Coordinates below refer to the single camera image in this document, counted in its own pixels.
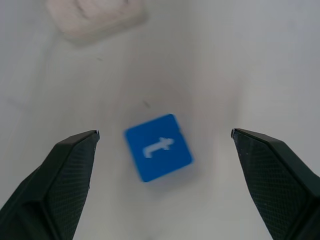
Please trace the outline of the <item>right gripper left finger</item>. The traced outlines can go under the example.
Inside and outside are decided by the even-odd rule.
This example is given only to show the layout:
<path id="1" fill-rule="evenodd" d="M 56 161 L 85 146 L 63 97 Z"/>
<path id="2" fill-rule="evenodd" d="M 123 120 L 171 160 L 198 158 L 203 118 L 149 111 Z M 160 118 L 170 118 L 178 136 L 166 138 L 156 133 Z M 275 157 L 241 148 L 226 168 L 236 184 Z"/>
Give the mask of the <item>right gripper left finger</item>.
<path id="1" fill-rule="evenodd" d="M 0 209 L 0 240 L 73 240 L 90 189 L 98 130 L 58 142 Z"/>

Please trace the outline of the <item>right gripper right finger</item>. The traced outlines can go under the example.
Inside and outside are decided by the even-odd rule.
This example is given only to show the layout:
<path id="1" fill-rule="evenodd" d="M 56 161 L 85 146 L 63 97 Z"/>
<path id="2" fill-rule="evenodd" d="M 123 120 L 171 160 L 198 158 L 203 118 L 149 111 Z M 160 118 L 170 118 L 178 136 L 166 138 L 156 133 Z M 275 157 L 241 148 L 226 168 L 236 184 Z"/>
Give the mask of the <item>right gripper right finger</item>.
<path id="1" fill-rule="evenodd" d="M 283 141 L 231 131 L 250 196 L 273 240 L 320 240 L 320 177 Z"/>

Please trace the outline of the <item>wooden letter tray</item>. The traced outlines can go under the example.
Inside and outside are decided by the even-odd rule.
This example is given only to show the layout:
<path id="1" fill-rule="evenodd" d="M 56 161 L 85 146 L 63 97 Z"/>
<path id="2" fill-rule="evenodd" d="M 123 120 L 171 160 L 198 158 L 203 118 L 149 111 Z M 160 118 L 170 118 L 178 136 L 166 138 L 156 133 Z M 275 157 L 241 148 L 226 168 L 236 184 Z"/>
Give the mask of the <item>wooden letter tray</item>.
<path id="1" fill-rule="evenodd" d="M 46 0 L 57 28 L 75 42 L 95 41 L 147 18 L 145 0 Z"/>

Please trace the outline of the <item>blue letter tile t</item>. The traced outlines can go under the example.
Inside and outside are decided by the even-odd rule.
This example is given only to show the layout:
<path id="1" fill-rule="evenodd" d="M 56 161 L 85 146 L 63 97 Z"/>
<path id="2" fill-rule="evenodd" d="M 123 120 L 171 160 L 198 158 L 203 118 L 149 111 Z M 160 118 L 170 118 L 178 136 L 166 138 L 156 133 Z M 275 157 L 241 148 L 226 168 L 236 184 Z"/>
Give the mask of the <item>blue letter tile t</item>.
<path id="1" fill-rule="evenodd" d="M 133 162 L 145 183 L 193 162 L 175 115 L 169 113 L 124 131 Z"/>

